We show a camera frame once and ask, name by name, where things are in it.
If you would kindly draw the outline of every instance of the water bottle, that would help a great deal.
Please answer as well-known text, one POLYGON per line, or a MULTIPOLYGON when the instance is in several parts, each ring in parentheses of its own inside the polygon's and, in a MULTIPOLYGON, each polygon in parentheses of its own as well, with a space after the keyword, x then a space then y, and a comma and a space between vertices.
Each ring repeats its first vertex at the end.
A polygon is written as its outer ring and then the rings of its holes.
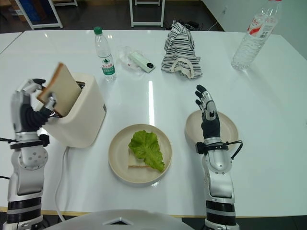
POLYGON ((281 17, 281 1, 268 0, 256 13, 232 58, 235 69, 247 69, 255 59, 281 17))
POLYGON ((101 58, 101 68, 108 81, 116 79, 114 62, 111 54, 111 50, 106 38, 102 35, 102 28, 96 26, 94 28, 95 33, 95 48, 98 57, 101 58))

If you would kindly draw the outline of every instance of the silver robotic arm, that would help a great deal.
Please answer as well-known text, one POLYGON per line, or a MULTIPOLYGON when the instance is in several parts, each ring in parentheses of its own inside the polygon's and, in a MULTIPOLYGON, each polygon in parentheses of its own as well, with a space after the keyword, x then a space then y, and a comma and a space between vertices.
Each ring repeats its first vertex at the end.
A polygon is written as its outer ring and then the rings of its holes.
POLYGON ((37 135, 37 130, 46 123, 56 104, 55 95, 40 110, 31 107, 31 94, 43 89, 45 80, 26 81, 13 95, 11 112, 15 131, 11 145, 14 150, 11 161, 14 172, 8 190, 7 221, 4 230, 35 230, 40 227, 43 216, 41 196, 44 184, 44 166, 48 159, 43 148, 49 144, 47 135, 37 135))
POLYGON ((220 120, 215 103, 210 93, 201 85, 197 86, 195 94, 200 100, 196 104, 202 112, 204 142, 198 142, 197 152, 204 154, 202 165, 205 169, 205 198, 207 218, 205 230, 239 230, 236 223, 235 197, 233 183, 230 177, 232 160, 242 148, 230 157, 228 144, 220 138, 220 120))

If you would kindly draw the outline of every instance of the power outlet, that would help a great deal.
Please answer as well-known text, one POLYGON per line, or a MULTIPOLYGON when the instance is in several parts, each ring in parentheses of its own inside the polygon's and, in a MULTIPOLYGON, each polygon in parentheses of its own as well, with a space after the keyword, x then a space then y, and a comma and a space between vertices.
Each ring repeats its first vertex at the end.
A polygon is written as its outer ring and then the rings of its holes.
POLYGON ((225 6, 223 11, 222 11, 222 14, 226 14, 227 9, 228 9, 228 6, 225 6))

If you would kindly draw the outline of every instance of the striped bag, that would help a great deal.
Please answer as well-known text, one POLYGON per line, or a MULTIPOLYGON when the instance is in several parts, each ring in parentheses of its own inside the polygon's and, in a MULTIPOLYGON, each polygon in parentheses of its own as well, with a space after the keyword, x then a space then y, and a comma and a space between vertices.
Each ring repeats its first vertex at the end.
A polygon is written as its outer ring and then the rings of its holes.
POLYGON ((190 78, 202 76, 199 66, 200 57, 195 56, 194 41, 191 32, 180 23, 176 23, 165 41, 166 54, 161 69, 165 72, 181 71, 190 78))

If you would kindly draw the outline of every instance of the empty plate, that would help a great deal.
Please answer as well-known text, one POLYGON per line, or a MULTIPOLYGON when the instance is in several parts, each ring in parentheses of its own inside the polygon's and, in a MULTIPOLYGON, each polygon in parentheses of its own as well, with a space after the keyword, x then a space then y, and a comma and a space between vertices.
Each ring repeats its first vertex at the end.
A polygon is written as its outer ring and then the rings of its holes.
POLYGON ((151 185, 165 174, 172 159, 172 147, 167 136, 158 128, 137 124, 124 128, 113 138, 109 148, 109 164, 115 175, 128 184, 142 184, 151 185), (151 167, 128 167, 129 164, 129 143, 138 131, 145 130, 146 132, 153 132, 158 137, 160 151, 163 155, 163 162, 165 169, 159 172, 151 167))
MULTIPOLYGON (((222 141, 233 142, 238 140, 238 131, 232 120, 230 120, 230 118, 225 114, 220 112, 217 113, 220 118, 222 141)), ((202 118, 200 110, 193 112, 187 119, 186 134, 192 141, 193 145, 196 145, 197 142, 203 142, 201 124, 202 118)))

